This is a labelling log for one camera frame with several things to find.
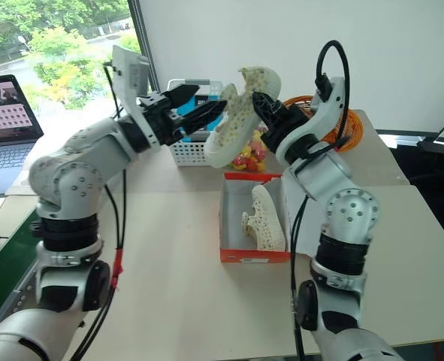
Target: laptop keyboard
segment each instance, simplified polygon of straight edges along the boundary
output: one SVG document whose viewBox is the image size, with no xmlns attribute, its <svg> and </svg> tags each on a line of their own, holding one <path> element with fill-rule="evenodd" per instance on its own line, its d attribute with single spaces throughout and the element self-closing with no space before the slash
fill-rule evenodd
<svg viewBox="0 0 444 361">
<path fill-rule="evenodd" d="M 23 165 L 26 156 L 33 148 L 32 144 L 0 150 L 0 168 L 13 168 Z"/>
</svg>

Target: white wall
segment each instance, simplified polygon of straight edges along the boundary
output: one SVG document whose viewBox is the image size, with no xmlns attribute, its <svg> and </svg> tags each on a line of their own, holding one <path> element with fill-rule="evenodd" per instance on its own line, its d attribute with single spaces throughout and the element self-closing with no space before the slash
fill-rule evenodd
<svg viewBox="0 0 444 361">
<path fill-rule="evenodd" d="M 140 0 L 160 85 L 265 65 L 281 99 L 313 94 L 316 59 L 339 40 L 349 58 L 350 108 L 378 129 L 444 125 L 444 0 Z M 324 71 L 342 75 L 331 50 Z"/>
</svg>

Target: window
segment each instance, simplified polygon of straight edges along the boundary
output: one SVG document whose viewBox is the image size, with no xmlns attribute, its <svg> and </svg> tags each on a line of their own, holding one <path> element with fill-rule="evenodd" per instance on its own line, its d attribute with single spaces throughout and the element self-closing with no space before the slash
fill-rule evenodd
<svg viewBox="0 0 444 361">
<path fill-rule="evenodd" d="M 114 44 L 140 52 L 127 0 L 0 0 L 0 75 L 15 75 L 44 129 L 114 112 L 102 68 Z"/>
</svg>

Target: laptop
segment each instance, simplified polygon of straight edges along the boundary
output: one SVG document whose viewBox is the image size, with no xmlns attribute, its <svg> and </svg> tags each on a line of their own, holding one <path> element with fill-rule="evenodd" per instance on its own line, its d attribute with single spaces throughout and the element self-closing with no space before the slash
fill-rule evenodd
<svg viewBox="0 0 444 361">
<path fill-rule="evenodd" d="M 11 187 L 42 135 L 17 79 L 0 76 L 0 195 Z"/>
</svg>

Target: green panel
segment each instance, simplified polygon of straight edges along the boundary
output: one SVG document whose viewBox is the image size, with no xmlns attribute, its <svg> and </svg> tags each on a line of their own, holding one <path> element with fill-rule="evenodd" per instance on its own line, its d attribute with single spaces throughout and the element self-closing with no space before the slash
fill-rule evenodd
<svg viewBox="0 0 444 361">
<path fill-rule="evenodd" d="M 40 239 L 32 236 L 29 225 L 37 218 L 33 211 L 0 250 L 0 307 L 35 261 L 35 246 Z"/>
</svg>

